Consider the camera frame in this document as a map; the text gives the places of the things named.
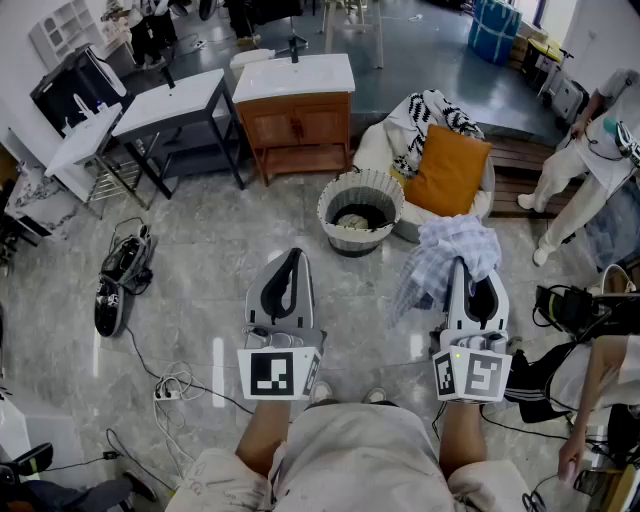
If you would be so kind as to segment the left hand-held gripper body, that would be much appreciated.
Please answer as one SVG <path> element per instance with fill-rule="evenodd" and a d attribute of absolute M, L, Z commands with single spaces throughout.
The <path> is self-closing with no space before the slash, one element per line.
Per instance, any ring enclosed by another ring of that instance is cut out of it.
<path fill-rule="evenodd" d="M 237 351 L 248 400 L 306 400 L 324 354 L 326 332 L 316 328 L 249 324 Z"/>

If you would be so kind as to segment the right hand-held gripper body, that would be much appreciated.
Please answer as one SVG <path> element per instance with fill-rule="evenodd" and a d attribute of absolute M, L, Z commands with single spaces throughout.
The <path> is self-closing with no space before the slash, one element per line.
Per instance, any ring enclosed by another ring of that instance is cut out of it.
<path fill-rule="evenodd" d="M 432 357 L 440 401 L 500 402 L 512 356 L 504 330 L 444 329 Z"/>

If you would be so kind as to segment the blue checkered clothes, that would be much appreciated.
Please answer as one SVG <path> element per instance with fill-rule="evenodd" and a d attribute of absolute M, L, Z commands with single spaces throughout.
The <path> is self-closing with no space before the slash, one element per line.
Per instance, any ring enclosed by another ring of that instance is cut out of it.
<path fill-rule="evenodd" d="M 419 228 L 419 244 L 400 272 L 388 310 L 387 324 L 394 327 L 409 310 L 429 310 L 444 304 L 455 260 L 466 265 L 472 280 L 486 278 L 502 262 L 496 232 L 474 215 L 440 217 Z"/>

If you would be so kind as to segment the woven white laundry basket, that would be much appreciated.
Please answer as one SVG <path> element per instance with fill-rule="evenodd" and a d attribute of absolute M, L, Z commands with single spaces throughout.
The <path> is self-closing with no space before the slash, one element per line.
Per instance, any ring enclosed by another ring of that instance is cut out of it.
<path fill-rule="evenodd" d="M 399 222 L 404 206 L 400 183 L 385 172 L 356 168 L 331 180 L 320 195 L 317 216 L 332 249 L 358 258 L 373 252 Z M 355 213 L 369 221 L 367 230 L 336 226 L 340 215 Z"/>

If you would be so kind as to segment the person's left forearm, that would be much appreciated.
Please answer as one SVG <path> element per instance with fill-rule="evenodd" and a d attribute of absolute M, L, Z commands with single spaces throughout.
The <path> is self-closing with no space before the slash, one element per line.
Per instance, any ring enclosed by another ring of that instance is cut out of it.
<path fill-rule="evenodd" d="M 258 402 L 235 452 L 250 470 L 268 476 L 275 452 L 287 439 L 290 410 L 289 401 Z"/>

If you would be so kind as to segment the person's right forearm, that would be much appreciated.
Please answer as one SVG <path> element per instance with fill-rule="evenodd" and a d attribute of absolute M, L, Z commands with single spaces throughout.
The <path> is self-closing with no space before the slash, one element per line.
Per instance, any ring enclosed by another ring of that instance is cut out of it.
<path fill-rule="evenodd" d="M 483 462 L 487 447 L 478 404 L 450 402 L 445 410 L 439 465 L 446 479 L 458 469 Z"/>

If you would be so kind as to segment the black striped garment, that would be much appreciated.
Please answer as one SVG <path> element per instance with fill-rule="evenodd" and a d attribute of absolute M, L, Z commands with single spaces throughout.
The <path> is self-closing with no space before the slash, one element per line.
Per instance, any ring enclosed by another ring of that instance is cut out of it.
<path fill-rule="evenodd" d="M 551 394 L 552 378 L 576 347 L 576 343 L 561 344 L 533 363 L 522 349 L 514 352 L 504 398 L 518 404 L 524 423 L 546 422 L 576 411 L 567 399 L 557 400 Z"/>

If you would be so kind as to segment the person's light shirt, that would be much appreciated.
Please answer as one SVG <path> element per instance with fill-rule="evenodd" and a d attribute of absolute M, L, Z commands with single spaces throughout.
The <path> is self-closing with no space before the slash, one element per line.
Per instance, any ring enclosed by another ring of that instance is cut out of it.
<path fill-rule="evenodd" d="M 406 409 L 342 403 L 301 413 L 265 476 L 203 451 L 166 512 L 526 512 L 527 491 L 508 460 L 445 476 Z"/>

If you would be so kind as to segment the orange cushion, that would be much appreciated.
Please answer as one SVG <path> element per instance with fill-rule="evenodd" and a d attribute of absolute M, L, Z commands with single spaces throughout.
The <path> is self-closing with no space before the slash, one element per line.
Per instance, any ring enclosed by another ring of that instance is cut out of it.
<path fill-rule="evenodd" d="M 417 175 L 405 200 L 441 217 L 468 214 L 480 189 L 491 145 L 430 125 Z"/>

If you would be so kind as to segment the wooden slat platform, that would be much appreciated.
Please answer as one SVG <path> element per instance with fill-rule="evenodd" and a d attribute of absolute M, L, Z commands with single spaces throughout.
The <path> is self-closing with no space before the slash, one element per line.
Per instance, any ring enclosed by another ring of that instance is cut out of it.
<path fill-rule="evenodd" d="M 519 194 L 533 193 L 544 161 L 555 148 L 530 141 L 501 136 L 488 136 L 492 145 L 491 163 L 495 172 L 493 218 L 553 219 L 566 206 L 584 181 L 584 176 L 572 178 L 565 190 L 554 195 L 542 213 L 524 210 L 517 205 Z"/>

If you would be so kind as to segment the white bean bag chair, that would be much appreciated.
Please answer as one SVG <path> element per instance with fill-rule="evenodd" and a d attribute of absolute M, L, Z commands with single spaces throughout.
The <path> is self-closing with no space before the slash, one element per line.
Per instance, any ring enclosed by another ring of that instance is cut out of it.
<path fill-rule="evenodd" d="M 383 121 L 386 118 L 365 130 L 353 157 L 353 167 L 388 173 L 404 187 L 410 179 L 405 178 L 392 167 L 392 147 L 383 126 Z M 494 189 L 495 172 L 491 158 L 488 157 L 480 189 L 469 212 L 471 215 L 476 215 L 483 220 L 489 216 L 494 201 Z M 417 244 L 420 226 L 425 221 L 436 217 L 435 214 L 405 200 L 401 219 L 394 227 L 393 233 L 404 240 Z"/>

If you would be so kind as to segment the wooden vanity with white sink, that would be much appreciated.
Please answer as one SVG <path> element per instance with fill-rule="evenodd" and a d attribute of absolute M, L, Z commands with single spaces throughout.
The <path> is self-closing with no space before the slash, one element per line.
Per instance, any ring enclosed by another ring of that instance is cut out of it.
<path fill-rule="evenodd" d="M 245 66 L 233 102 L 264 184 L 277 175 L 349 169 L 354 91 L 345 53 Z"/>

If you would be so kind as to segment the black and white patterned blanket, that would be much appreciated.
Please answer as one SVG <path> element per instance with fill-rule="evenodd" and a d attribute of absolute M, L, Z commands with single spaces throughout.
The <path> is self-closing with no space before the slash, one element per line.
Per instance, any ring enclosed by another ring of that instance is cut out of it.
<path fill-rule="evenodd" d="M 431 125 L 477 140 L 484 139 L 477 124 L 439 90 L 410 94 L 383 121 L 392 147 L 392 167 L 405 178 L 417 175 Z"/>

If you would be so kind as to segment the silver suitcase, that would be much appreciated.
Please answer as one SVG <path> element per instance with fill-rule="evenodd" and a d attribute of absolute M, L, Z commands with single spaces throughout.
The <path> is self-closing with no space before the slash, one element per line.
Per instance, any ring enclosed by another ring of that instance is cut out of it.
<path fill-rule="evenodd" d="M 540 95 L 543 105 L 566 124 L 574 123 L 589 102 L 589 93 L 584 87 L 561 69 L 547 78 Z"/>

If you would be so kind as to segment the small white sink chrome stand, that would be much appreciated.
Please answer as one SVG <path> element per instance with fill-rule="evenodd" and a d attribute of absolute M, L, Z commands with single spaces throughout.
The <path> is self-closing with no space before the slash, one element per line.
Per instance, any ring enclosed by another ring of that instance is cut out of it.
<path fill-rule="evenodd" d="M 116 103 L 85 119 L 74 127 L 60 144 L 46 167 L 45 175 L 54 177 L 91 214 L 102 214 L 92 202 L 118 195 L 131 197 L 144 210 L 149 209 L 136 192 L 141 169 L 138 164 L 109 162 L 104 155 L 113 129 L 122 117 L 122 105 Z"/>

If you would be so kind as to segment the marble slab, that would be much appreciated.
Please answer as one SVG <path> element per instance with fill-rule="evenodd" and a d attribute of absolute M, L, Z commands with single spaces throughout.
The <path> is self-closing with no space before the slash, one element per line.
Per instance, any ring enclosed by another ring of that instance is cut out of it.
<path fill-rule="evenodd" d="M 16 220 L 31 220 L 55 241 L 66 240 L 72 220 L 79 213 L 77 198 L 40 165 L 21 161 L 18 179 L 9 196 L 7 213 Z"/>

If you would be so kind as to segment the white bin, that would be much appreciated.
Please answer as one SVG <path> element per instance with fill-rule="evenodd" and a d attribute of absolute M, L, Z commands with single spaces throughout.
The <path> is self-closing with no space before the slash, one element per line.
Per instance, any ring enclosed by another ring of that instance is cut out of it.
<path fill-rule="evenodd" d="M 275 51 L 271 49 L 255 49 L 236 54 L 230 61 L 232 71 L 241 70 L 249 63 L 270 60 L 275 57 Z"/>

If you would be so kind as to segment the white table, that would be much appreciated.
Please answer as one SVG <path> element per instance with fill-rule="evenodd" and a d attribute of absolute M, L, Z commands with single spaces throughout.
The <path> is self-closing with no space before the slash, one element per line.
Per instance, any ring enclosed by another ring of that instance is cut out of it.
<path fill-rule="evenodd" d="M 373 36 L 375 41 L 375 67 L 384 68 L 384 49 L 380 0 L 322 0 L 323 21 L 320 33 L 324 36 L 324 53 L 332 53 L 334 31 L 355 31 Z M 347 24 L 336 21 L 338 6 L 341 5 L 347 16 Z"/>

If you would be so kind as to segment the black cabinet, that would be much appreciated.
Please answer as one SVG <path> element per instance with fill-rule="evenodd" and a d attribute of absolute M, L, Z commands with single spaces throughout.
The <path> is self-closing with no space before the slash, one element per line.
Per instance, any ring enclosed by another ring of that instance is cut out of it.
<path fill-rule="evenodd" d="M 134 99 L 111 66 L 94 53 L 89 44 L 72 51 L 51 73 L 41 79 L 30 97 L 60 136 L 63 128 L 86 119 L 74 99 L 77 94 L 95 114 L 104 103 L 120 103 L 126 110 Z"/>

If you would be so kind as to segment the white shelf unit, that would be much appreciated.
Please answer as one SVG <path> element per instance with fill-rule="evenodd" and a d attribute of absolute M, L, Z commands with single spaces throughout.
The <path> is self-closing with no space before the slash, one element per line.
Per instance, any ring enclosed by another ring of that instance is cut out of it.
<path fill-rule="evenodd" d="M 103 55 L 107 46 L 103 22 L 96 18 L 89 0 L 62 0 L 48 8 L 29 32 L 29 39 L 48 72 L 85 44 Z"/>

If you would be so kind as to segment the grey frame vanity white sink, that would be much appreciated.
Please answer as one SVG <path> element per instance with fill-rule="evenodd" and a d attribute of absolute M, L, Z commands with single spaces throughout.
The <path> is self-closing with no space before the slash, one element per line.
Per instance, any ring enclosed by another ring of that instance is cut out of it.
<path fill-rule="evenodd" d="M 226 169 L 243 189 L 239 165 L 248 142 L 224 71 L 192 75 L 175 85 L 136 95 L 112 136 L 166 198 L 172 192 L 165 179 Z"/>

